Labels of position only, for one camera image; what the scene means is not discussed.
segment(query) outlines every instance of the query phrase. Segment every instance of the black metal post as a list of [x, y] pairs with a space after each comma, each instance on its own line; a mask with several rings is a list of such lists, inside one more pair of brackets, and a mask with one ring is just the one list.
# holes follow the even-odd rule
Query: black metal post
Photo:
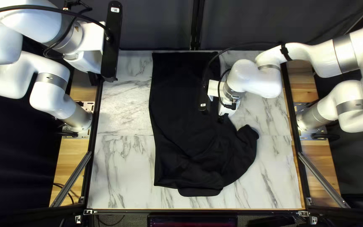
[[96, 91], [96, 98], [95, 98], [95, 110], [93, 111], [93, 120], [92, 120], [92, 126], [91, 126], [90, 137], [89, 137], [89, 145], [88, 145], [88, 153], [91, 153], [91, 156], [90, 156], [89, 162], [85, 166], [85, 172], [84, 172], [83, 183], [82, 183], [81, 198], [85, 198], [83, 200], [85, 208], [88, 204], [90, 179], [92, 178], [93, 156], [94, 156], [94, 151], [95, 151], [96, 136], [98, 133], [99, 113], [100, 113], [100, 103], [102, 100], [103, 83], [104, 83], [104, 80], [102, 78], [99, 78], [97, 91]]
[[190, 50], [199, 50], [201, 46], [201, 27], [203, 25], [205, 0], [194, 0], [191, 20]]

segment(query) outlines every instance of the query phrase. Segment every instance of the black curtain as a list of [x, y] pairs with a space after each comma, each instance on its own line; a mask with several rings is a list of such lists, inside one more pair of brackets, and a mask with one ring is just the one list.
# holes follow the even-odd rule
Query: black curtain
[[[25, 38], [23, 50], [41, 55], [43, 47]], [[0, 212], [50, 203], [61, 122], [29, 104], [35, 79], [22, 99], [0, 96]]]

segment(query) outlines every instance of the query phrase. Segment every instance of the black metal frame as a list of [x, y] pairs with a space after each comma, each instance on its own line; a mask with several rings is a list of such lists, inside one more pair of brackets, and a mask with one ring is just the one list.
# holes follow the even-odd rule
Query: black metal frame
[[203, 26], [205, 0], [194, 0], [191, 20], [190, 50], [199, 50], [201, 46], [201, 28]]
[[[191, 43], [190, 50], [200, 49], [200, 37], [201, 37], [201, 27], [204, 15], [204, 2], [205, 0], [194, 0], [193, 14], [192, 14], [192, 27], [191, 27]], [[353, 25], [348, 32], [353, 29], [363, 27], [363, 19], [361, 18]], [[307, 182], [307, 175], [305, 165], [299, 159], [299, 153], [302, 154], [302, 147], [300, 144], [299, 133], [296, 126], [296, 116], [293, 106], [292, 92], [290, 88], [290, 82], [288, 77], [288, 70], [286, 64], [281, 64], [281, 74], [283, 77], [283, 83], [285, 87], [285, 96], [288, 102], [288, 111], [290, 116], [290, 124], [292, 127], [293, 141], [295, 146], [295, 153], [297, 158], [297, 163], [299, 167], [299, 176], [301, 181], [302, 195], [305, 200], [305, 210], [310, 212], [312, 216], [317, 216], [320, 219], [335, 219], [335, 220], [350, 220], [356, 222], [363, 222], [363, 209], [345, 209], [345, 208], [331, 208], [324, 206], [314, 206], [307, 202], [307, 198], [310, 198], [310, 191]], [[84, 215], [88, 214], [148, 214], [148, 213], [162, 213], [162, 214], [235, 214], [235, 215], [282, 215], [282, 216], [299, 216], [299, 210], [126, 210], [126, 209], [89, 209], [87, 210], [88, 195], [90, 187], [90, 179], [92, 175], [92, 164], [93, 164], [93, 153], [96, 143], [96, 134], [98, 128], [98, 119], [100, 113], [100, 101], [103, 91], [102, 78], [98, 80], [97, 94], [95, 100], [95, 110], [93, 112], [93, 121], [91, 128], [90, 141], [88, 146], [88, 152], [91, 152], [92, 156], [85, 166], [85, 173], [83, 179], [81, 198], [84, 199], [80, 204], [72, 206], [54, 207], [37, 209], [34, 212], [27, 213], [26, 220], [33, 220], [37, 218], [46, 218], [51, 216], [60, 215], [70, 215], [70, 214], [80, 214], [83, 210]]]

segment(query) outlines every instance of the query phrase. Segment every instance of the metal bracket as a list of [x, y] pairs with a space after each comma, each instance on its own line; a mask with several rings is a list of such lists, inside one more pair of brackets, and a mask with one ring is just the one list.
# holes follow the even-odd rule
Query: metal bracket
[[[83, 108], [85, 110], [89, 110], [93, 113], [94, 109], [95, 109], [95, 102], [94, 101], [82, 101], [83, 103]], [[78, 132], [78, 137], [72, 137], [72, 136], [63, 136], [63, 139], [89, 139], [90, 137], [90, 128], [91, 126], [89, 126], [89, 128], [87, 130], [84, 130], [82, 132]], [[68, 125], [64, 125], [63, 126], [63, 132], [72, 132], [70, 129], [70, 126]]]
[[83, 210], [83, 215], [91, 215], [92, 214], [92, 210]]
[[75, 216], [75, 223], [81, 224], [81, 215]]
[[300, 210], [298, 211], [299, 216], [302, 217], [309, 217], [309, 212], [305, 211], [305, 210]]
[[317, 217], [312, 217], [310, 219], [310, 224], [317, 224]]
[[[305, 111], [305, 109], [307, 108], [306, 104], [307, 103], [294, 103], [295, 113], [297, 113], [299, 111]], [[317, 130], [318, 130], [318, 132], [316, 134], [327, 134], [326, 126], [320, 127]], [[299, 132], [300, 140], [326, 140], [327, 139], [327, 138], [313, 139], [312, 138], [313, 133], [308, 133], [306, 131], [303, 131], [299, 127], [298, 127], [298, 132]]]
[[319, 170], [313, 165], [306, 155], [298, 152], [299, 160], [306, 166], [307, 169], [315, 176], [315, 178], [320, 182], [326, 192], [330, 197], [341, 207], [341, 208], [351, 208], [341, 195], [333, 188], [333, 186], [324, 178], [324, 176], [319, 172]]
[[85, 200], [84, 196], [79, 197], [78, 204], [83, 204], [84, 200]]
[[312, 198], [310, 198], [310, 197], [306, 197], [306, 204], [307, 204], [308, 206], [314, 205]]

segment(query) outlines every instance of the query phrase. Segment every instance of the dark backdrop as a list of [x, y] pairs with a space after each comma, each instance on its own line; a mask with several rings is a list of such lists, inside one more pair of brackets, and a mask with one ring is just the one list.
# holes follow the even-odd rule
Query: dark backdrop
[[[85, 15], [106, 20], [110, 0], [83, 1], [93, 7]], [[64, 0], [50, 2], [62, 8]], [[122, 49], [189, 48], [194, 0], [119, 2], [123, 5]], [[201, 48], [219, 50], [252, 41], [305, 42], [362, 7], [363, 0], [206, 0]], [[342, 23], [316, 43], [345, 32], [356, 20]]]
[[[23, 50], [41, 55], [43, 49], [25, 38]], [[0, 96], [0, 212], [50, 205], [61, 122], [29, 104], [35, 79], [22, 99]]]

